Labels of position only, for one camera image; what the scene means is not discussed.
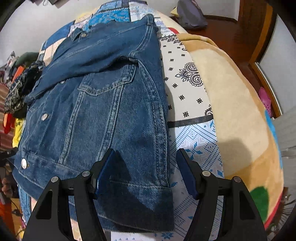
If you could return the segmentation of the dark patterned knit garment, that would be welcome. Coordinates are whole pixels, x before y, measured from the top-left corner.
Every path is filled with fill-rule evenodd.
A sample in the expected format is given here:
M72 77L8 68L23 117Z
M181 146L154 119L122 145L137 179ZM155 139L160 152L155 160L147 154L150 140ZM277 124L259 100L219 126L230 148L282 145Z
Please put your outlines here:
M19 119L26 117L25 97L32 91L36 81L40 78L43 67L43 62L38 60L15 79L4 102L4 113L10 113L14 118Z

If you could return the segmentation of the blue patchwork bedspread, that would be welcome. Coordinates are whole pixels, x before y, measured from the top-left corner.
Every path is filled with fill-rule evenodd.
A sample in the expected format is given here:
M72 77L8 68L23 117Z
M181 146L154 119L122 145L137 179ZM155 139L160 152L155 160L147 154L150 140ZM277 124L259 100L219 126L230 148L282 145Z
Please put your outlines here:
M197 201L185 189L175 163L177 149L185 149L190 159L197 161L203 169L218 177L224 175L211 104L200 68L194 63L184 41L177 36L184 29L145 1L110 1L60 28L43 42L38 58L44 64L49 64L57 47L77 28L86 30L97 23L111 20L133 22L146 14L154 16L159 29L168 95L169 184L174 198L175 229L171 232L111 232L110 236L112 240L183 240L193 219Z

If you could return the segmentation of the dark green cloth pile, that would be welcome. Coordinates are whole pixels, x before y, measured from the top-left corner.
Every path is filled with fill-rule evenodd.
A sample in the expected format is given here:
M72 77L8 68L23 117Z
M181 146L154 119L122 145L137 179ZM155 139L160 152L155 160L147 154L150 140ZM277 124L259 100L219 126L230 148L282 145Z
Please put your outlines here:
M18 68L19 66L28 67L37 60L38 56L38 52L25 52L17 59L17 61L15 62L15 66L16 68Z

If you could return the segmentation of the white sticker covered cabinet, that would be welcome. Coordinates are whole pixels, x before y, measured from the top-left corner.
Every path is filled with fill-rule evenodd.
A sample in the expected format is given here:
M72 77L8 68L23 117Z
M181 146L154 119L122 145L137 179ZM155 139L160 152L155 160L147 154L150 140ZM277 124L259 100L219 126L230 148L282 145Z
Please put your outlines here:
M273 120L280 154L280 166L285 159L295 158L295 106Z

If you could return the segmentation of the pink rubber clog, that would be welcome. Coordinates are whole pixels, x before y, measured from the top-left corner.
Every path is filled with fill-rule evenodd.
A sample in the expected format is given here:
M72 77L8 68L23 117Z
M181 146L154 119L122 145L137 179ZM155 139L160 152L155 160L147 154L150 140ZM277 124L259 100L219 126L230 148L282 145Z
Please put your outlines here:
M263 87L260 87L258 95L259 95L259 98L260 98L261 102L263 103L265 109L267 110L269 116L272 118L273 113L271 111L271 99L269 98L266 90Z

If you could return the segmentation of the blue denim jacket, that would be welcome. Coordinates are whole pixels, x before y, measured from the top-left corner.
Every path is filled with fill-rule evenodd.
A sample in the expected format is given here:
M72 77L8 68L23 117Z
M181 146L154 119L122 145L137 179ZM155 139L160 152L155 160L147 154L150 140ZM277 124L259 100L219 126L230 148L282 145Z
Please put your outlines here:
M95 202L101 225L120 232L174 228L168 103L158 28L135 22L75 29L43 69L28 106L13 176L38 199L49 180L73 178L108 149L118 159Z

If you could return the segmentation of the grey purple backpack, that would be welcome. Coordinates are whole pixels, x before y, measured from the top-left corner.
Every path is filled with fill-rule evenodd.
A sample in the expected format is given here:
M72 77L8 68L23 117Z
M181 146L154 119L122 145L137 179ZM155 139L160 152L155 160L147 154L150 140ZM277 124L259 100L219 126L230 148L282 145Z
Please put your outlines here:
M208 25L208 22L196 1L178 1L177 14L178 24L185 30L203 29Z

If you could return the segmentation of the beige plush blanket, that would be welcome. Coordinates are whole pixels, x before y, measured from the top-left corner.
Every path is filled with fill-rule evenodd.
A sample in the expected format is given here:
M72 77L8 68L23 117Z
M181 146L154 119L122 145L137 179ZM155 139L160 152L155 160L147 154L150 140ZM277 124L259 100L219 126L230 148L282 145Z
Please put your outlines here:
M213 113L222 178L242 178L268 226L283 191L283 168L272 121L255 89L212 40L185 30L177 36L200 68Z

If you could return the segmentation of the yellow printed shirt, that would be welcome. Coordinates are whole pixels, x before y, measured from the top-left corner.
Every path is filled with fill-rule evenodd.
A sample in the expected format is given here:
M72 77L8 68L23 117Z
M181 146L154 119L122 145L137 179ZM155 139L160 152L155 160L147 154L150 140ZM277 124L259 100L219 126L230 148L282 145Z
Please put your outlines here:
M23 133L23 128L26 124L26 119L25 118L17 118L15 119L15 130L14 130L14 137L12 141L12 147L16 148L19 146L21 136Z

